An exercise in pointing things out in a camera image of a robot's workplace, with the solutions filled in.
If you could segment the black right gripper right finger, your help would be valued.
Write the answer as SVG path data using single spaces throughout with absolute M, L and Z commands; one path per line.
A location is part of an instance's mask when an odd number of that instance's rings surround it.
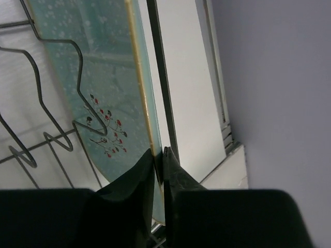
M 285 191 L 208 190 L 163 152 L 169 247 L 313 247 L 294 199 Z

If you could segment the pale green glass plate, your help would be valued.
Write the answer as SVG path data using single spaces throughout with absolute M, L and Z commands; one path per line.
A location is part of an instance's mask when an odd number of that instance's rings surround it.
M 162 145 L 138 1 L 28 1 L 88 156 L 109 182 Z

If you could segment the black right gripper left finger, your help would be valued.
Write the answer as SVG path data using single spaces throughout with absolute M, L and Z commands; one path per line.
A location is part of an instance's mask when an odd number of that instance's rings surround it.
M 1 191 L 1 247 L 146 247 L 151 233 L 150 150 L 98 191 Z

